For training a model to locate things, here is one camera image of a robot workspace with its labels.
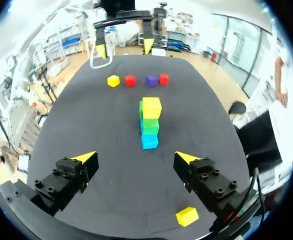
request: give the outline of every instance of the person's arm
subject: person's arm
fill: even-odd
[[[279,100],[282,105],[286,108],[288,103],[288,96],[285,93],[281,93],[281,68],[284,65],[281,57],[275,60],[275,98]]]

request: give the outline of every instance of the green block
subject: green block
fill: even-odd
[[[142,101],[139,102],[138,112],[140,114],[140,119],[143,119]]]
[[[159,119],[143,119],[143,134],[157,135],[159,132]]]

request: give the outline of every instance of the screw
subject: screw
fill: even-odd
[[[64,179],[69,180],[70,179],[70,174],[69,173],[65,173],[63,174]]]
[[[35,180],[34,183],[35,183],[35,186],[39,189],[43,187],[42,182],[40,180]]]
[[[217,190],[215,190],[215,195],[221,197],[224,192],[225,191],[223,190],[223,188],[218,188]]]
[[[228,186],[230,189],[235,189],[237,187],[237,181],[231,181],[230,185]]]
[[[200,178],[201,178],[201,180],[204,181],[204,180],[206,180],[208,178],[208,176],[209,175],[207,173],[202,173]]]
[[[52,174],[55,175],[55,176],[59,175],[59,170],[53,169]]]
[[[50,186],[50,187],[47,189],[47,192],[48,192],[48,194],[53,195],[53,194],[55,194],[56,190],[55,190],[53,187]]]
[[[220,174],[220,171],[218,169],[213,171],[213,176],[218,176]]]

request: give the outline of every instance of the black tabletop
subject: black tabletop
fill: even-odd
[[[169,75],[168,85],[145,84],[146,76],[161,73]],[[120,76],[120,85],[107,85],[111,75]],[[136,86],[125,86],[127,75],[136,77]],[[142,149],[143,97],[159,97],[162,104],[155,149]],[[86,62],[43,125],[29,163],[28,185],[50,174],[63,156],[91,151],[98,153],[99,170],[84,193],[55,217],[95,234],[194,240],[209,233],[216,216],[183,186],[173,169],[175,151],[209,157],[222,174],[238,182],[239,191],[249,186],[246,158],[229,116],[204,78],[179,58],[115,56],[112,64],[95,70]],[[175,214],[189,206],[196,208],[199,220],[182,227]]]

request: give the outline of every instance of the purple block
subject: purple block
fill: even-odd
[[[156,76],[147,76],[145,78],[145,83],[149,87],[154,87],[154,86],[158,85],[159,81],[158,81],[158,78]]]

